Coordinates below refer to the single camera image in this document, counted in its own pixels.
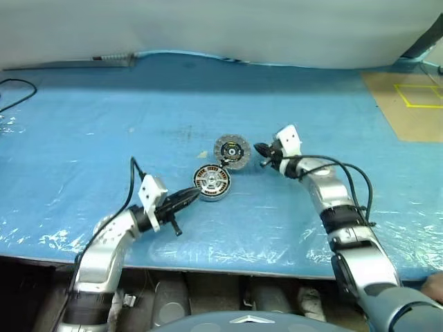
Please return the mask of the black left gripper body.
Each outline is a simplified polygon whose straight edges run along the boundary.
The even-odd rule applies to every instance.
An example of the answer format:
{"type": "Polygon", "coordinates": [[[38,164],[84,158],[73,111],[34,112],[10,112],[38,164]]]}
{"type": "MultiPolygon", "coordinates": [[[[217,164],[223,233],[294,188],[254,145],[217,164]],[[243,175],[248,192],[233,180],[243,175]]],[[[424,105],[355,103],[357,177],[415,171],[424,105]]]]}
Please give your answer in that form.
{"type": "Polygon", "coordinates": [[[156,218],[160,225],[170,223],[174,229],[175,235],[182,235],[182,230],[178,226],[175,213],[179,206],[179,198],[176,194],[168,196],[162,206],[156,209],[156,218]]]}

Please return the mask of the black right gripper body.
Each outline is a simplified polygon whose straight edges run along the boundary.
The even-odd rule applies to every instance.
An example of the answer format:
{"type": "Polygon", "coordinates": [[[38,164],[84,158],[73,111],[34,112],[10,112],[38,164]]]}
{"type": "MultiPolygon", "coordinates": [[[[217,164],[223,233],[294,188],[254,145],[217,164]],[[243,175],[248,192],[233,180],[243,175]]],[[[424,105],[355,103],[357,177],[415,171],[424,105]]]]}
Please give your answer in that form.
{"type": "Polygon", "coordinates": [[[260,166],[265,168],[267,165],[270,165],[274,170],[280,169],[280,163],[282,162],[282,144],[278,139],[275,139],[271,144],[267,144],[269,146],[269,150],[273,152],[271,158],[264,158],[260,162],[260,166]]]}

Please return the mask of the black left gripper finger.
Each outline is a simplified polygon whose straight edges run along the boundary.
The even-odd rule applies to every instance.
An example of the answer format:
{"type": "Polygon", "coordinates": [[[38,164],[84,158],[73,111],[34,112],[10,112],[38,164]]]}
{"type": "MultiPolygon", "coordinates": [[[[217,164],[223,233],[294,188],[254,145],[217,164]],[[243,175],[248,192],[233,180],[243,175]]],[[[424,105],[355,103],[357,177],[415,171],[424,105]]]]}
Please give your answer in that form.
{"type": "Polygon", "coordinates": [[[173,203],[193,202],[200,195],[201,190],[198,187],[189,187],[179,190],[169,196],[173,203]]]}
{"type": "Polygon", "coordinates": [[[174,205],[174,211],[178,212],[186,207],[188,207],[191,203],[199,198],[198,195],[181,197],[174,205]]]}

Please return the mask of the person's bare hand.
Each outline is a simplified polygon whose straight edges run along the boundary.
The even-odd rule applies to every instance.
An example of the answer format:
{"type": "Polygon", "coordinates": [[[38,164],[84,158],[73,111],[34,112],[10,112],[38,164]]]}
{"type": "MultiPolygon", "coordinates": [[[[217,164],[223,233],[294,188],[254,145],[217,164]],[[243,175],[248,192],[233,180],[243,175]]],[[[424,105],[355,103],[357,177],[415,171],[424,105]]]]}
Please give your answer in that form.
{"type": "Polygon", "coordinates": [[[443,272],[429,275],[421,287],[421,292],[443,305],[443,272]]]}

